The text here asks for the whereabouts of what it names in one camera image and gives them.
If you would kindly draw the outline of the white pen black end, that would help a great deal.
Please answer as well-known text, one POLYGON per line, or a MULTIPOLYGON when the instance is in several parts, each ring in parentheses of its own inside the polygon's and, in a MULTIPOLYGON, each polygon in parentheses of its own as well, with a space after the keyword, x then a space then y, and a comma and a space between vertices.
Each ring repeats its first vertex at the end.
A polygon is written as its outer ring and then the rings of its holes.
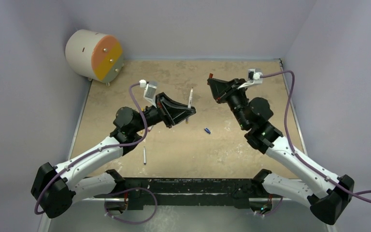
POLYGON ((146 153, 146 147, 143 147, 143 164, 147 164, 147 153, 146 153))

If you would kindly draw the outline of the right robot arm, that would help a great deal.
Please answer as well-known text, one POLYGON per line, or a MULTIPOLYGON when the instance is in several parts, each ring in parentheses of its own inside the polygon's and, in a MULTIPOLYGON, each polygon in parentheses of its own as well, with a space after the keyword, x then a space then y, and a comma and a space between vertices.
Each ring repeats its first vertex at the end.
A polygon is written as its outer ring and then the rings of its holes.
POLYGON ((310 209, 320 221, 333 225, 351 201, 348 191, 354 180, 348 175, 338 176, 323 168, 295 148, 283 133, 273 126, 269 102, 261 97, 249 100, 243 79, 224 81, 208 78, 212 96, 217 103, 227 103, 245 139, 255 150, 278 161, 300 180, 281 177, 262 169, 254 178, 252 191, 263 197, 276 194, 294 200, 310 209))

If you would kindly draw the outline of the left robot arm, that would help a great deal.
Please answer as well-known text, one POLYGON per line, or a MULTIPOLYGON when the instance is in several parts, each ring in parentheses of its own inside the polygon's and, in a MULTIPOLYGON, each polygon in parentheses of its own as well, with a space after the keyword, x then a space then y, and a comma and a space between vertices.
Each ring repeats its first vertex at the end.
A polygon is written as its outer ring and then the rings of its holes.
POLYGON ((171 128, 195 113, 194 106, 176 102, 163 92, 157 94, 154 105, 144 110, 121 107, 113 121, 115 129, 98 145, 71 160, 54 166, 47 162, 38 168, 31 189, 36 199, 35 214, 60 216, 77 199, 78 183, 102 165, 134 150, 145 139, 138 134, 140 131, 160 122, 171 128))

